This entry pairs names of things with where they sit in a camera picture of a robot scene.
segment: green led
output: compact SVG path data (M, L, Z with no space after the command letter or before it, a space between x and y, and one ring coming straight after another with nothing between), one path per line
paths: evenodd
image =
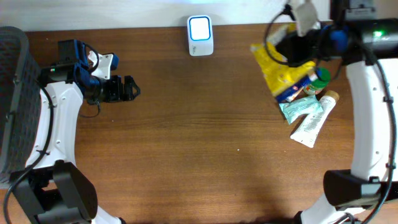
M382 31L374 31L373 32L373 36L374 37L382 37L383 36L383 32Z

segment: green jar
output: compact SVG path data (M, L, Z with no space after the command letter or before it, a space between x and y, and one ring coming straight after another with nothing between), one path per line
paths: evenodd
M318 75L322 80L315 80L311 84L304 87L303 91L308 95L316 95L320 93L324 87L326 87L330 82L330 72L325 68L318 69Z

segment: wooden table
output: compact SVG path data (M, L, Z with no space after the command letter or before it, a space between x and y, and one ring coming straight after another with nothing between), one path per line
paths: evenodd
M345 72L328 87L341 99L315 147L291 140L298 121L283 119L249 50L264 29L216 26L214 54L198 58L188 54L183 27L27 34L43 67L57 59L58 40L79 39L116 53L113 74L132 75L141 87L135 101L102 104L97 118L78 119L76 163L105 210L127 223L292 217L323 193L327 170L350 168L353 102ZM337 64L323 66L333 74ZM83 104L81 113L95 112ZM385 205L373 223L396 223L397 208ZM14 223L27 223L14 198L9 209Z

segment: green bottle cap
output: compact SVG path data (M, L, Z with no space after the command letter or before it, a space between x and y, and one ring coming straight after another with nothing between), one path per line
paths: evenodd
M318 75L322 80L317 79L314 82L312 82L311 85L314 86L315 88L326 87L330 82L330 72L325 68L319 68Z

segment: tan bottle cap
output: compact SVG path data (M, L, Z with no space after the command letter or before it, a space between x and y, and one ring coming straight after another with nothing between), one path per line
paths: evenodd
M336 102L340 99L339 94L336 93L335 91L332 91L332 90L328 90L328 91L326 92L325 96L330 96L330 97L332 97L333 99L336 100Z

